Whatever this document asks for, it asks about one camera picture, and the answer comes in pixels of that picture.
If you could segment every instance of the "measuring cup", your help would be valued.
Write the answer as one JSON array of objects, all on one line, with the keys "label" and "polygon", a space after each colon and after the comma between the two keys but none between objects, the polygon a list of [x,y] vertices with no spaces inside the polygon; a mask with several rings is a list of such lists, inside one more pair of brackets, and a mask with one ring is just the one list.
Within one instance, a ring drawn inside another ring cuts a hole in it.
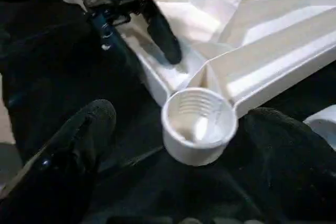
[{"label": "measuring cup", "polygon": [[177,161],[192,166],[217,160],[238,125],[230,103],[204,88],[175,93],[163,106],[161,119],[166,150]]}]

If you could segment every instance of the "white plastic tray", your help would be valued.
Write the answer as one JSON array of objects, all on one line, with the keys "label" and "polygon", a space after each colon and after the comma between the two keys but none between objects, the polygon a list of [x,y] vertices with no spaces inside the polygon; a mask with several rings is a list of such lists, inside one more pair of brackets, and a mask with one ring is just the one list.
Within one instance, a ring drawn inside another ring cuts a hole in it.
[{"label": "white plastic tray", "polygon": [[181,39],[169,65],[135,17],[121,33],[159,105],[186,87],[227,98],[238,116],[336,60],[336,0],[156,0]]}]

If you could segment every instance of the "plastic cup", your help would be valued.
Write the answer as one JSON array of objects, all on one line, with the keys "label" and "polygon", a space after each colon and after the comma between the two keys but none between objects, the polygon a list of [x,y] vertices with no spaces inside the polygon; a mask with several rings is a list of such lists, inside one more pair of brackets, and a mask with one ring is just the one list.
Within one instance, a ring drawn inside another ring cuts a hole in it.
[{"label": "plastic cup", "polygon": [[187,88],[171,96],[162,109],[161,119],[168,153],[192,166],[217,160],[238,125],[230,103],[204,88]]}]

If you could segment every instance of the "white cup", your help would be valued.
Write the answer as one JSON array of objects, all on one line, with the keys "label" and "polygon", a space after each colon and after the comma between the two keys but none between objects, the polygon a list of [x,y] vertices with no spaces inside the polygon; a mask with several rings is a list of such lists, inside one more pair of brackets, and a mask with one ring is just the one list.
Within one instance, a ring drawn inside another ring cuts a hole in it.
[{"label": "white cup", "polygon": [[168,153],[192,166],[217,160],[238,126],[230,103],[204,88],[187,88],[175,93],[162,108],[161,119]]}]

